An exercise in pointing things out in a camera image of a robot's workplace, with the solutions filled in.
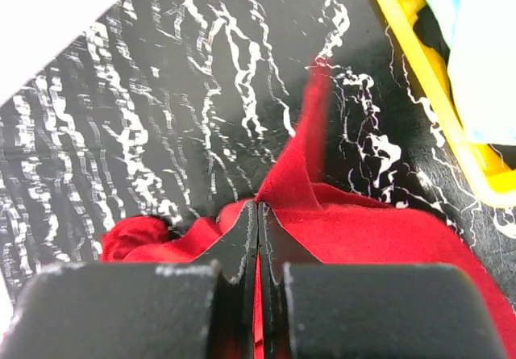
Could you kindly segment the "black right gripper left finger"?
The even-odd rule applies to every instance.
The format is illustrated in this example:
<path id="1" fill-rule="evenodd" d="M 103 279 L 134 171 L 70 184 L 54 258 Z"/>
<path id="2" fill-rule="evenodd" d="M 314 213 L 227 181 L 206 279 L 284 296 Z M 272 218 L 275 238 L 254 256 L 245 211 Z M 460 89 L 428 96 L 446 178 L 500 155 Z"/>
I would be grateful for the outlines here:
<path id="1" fill-rule="evenodd" d="M 257 205 L 247 201 L 230 229 L 193 261 L 218 270 L 210 300 L 208 358 L 254 357 L 257 245 Z"/>

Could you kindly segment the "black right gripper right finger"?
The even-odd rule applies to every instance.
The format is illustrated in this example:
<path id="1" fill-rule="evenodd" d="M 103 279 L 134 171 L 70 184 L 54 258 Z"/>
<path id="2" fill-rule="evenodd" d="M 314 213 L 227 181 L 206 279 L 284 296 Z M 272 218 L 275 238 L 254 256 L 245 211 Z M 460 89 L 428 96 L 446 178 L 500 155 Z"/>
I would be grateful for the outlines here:
<path id="1" fill-rule="evenodd" d="M 258 241 L 265 358 L 291 358 L 284 265 L 321 261 L 295 240 L 265 202 L 258 204 Z"/>

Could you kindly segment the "dark red polo shirt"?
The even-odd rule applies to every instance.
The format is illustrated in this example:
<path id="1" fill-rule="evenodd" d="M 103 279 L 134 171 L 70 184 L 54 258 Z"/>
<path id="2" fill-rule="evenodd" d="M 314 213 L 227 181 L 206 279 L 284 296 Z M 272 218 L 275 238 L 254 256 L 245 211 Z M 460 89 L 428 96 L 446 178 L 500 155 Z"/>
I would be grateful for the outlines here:
<path id="1" fill-rule="evenodd" d="M 324 125 L 331 68 L 312 68 L 295 136 L 267 174 L 256 200 L 268 203 L 286 231 L 329 264 L 442 262 L 460 267 L 479 288 L 510 357 L 515 354 L 515 315 L 507 298 L 460 238 L 432 215 L 397 209 L 321 181 Z M 243 202 L 226 205 L 217 218 L 197 219 L 172 240 L 154 215 L 119 221 L 102 239 L 104 262 L 191 262 L 235 223 Z"/>

